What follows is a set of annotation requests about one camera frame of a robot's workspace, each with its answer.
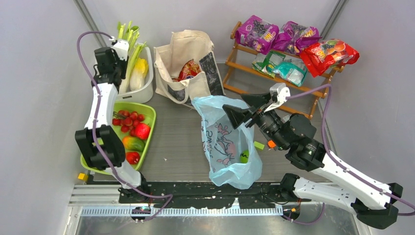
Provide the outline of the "yellow napa cabbage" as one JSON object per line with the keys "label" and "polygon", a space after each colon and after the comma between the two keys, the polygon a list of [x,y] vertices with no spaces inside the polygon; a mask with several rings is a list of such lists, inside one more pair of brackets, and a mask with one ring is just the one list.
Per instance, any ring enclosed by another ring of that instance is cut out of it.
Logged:
{"label": "yellow napa cabbage", "polygon": [[129,86],[131,91],[139,90],[144,86],[148,70],[148,62],[143,58],[138,58],[130,77]]}

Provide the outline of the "green celery bunch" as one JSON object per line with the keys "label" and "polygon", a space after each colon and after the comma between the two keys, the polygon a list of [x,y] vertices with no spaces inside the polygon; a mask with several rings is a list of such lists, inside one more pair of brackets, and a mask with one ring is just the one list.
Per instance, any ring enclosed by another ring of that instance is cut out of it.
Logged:
{"label": "green celery bunch", "polygon": [[130,78],[131,78],[131,74],[133,71],[133,68],[137,62],[137,59],[139,57],[139,54],[141,53],[141,51],[146,47],[146,42],[144,43],[136,43],[133,47],[133,52],[129,57],[129,61],[127,64],[127,70],[126,70],[126,78],[121,82],[121,85],[119,87],[119,93],[120,94],[124,94],[127,92],[127,88],[129,86],[130,83]]}

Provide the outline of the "green custard apple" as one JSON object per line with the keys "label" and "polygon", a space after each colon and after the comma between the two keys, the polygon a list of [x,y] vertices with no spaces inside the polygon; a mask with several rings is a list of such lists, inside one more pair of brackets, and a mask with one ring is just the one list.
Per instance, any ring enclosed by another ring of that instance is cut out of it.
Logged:
{"label": "green custard apple", "polygon": [[249,161],[249,156],[250,156],[249,150],[242,151],[240,154],[240,163],[246,164]]}

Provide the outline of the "blue plastic grocery bag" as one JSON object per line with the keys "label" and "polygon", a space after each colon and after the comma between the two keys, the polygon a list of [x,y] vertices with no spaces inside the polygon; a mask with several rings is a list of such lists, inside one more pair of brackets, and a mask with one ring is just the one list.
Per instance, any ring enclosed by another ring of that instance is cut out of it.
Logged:
{"label": "blue plastic grocery bag", "polygon": [[[209,163],[209,178],[216,186],[229,184],[248,189],[262,174],[262,161],[254,146],[254,129],[241,125],[234,129],[223,105],[247,108],[239,99],[211,95],[196,97],[192,106],[201,116],[202,145]],[[240,154],[249,150],[249,161],[240,163]]]}

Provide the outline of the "red fruit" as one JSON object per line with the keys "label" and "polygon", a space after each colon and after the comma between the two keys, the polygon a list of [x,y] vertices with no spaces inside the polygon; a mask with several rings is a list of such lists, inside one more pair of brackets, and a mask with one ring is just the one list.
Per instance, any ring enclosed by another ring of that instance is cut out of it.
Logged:
{"label": "red fruit", "polygon": [[151,127],[145,123],[139,122],[134,129],[135,137],[141,140],[147,140],[151,132]]}

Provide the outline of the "canvas tote bag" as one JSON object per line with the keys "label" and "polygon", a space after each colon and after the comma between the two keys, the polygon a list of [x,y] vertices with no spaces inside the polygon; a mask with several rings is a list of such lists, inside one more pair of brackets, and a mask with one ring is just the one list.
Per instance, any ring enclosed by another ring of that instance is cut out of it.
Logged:
{"label": "canvas tote bag", "polygon": [[[215,56],[214,43],[207,33],[198,30],[174,32],[170,43],[154,48],[156,93],[176,104],[192,108],[196,97],[225,95]],[[177,82],[182,67],[189,60],[200,65],[202,72]]]}

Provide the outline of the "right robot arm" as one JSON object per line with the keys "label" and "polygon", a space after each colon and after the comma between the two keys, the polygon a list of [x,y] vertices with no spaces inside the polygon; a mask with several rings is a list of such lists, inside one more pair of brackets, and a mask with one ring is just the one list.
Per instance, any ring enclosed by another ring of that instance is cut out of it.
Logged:
{"label": "right robot arm", "polygon": [[348,211],[362,223],[381,230],[397,221],[399,211],[394,204],[402,196],[401,185],[379,182],[343,162],[314,139],[317,129],[305,115],[294,113],[284,120],[272,110],[270,94],[243,94],[242,99],[248,108],[223,105],[234,128],[256,125],[269,147],[286,151],[285,157],[292,165],[335,183],[330,187],[287,173],[279,186],[282,199],[320,201]]}

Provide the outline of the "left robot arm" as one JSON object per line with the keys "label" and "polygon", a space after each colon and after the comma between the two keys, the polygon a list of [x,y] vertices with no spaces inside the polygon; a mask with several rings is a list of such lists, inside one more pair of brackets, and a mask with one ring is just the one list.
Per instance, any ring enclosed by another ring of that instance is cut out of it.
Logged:
{"label": "left robot arm", "polygon": [[124,145],[112,127],[115,100],[126,75],[127,46],[102,47],[94,51],[93,102],[82,130],[75,133],[81,154],[90,168],[110,173],[139,203],[146,202],[150,189],[141,184],[141,174],[126,160]]}

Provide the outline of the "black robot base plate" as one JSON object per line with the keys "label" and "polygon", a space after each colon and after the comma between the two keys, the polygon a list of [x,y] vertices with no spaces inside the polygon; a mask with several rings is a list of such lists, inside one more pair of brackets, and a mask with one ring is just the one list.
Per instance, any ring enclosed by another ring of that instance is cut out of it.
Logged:
{"label": "black robot base plate", "polygon": [[216,186],[208,182],[148,182],[139,188],[150,196],[144,196],[132,189],[118,188],[122,204],[145,203],[160,209],[173,195],[167,208],[174,209],[228,209],[238,201],[242,209],[267,209],[274,205],[300,205],[300,200],[285,199],[279,184],[255,182],[248,189],[237,189],[229,184]]}

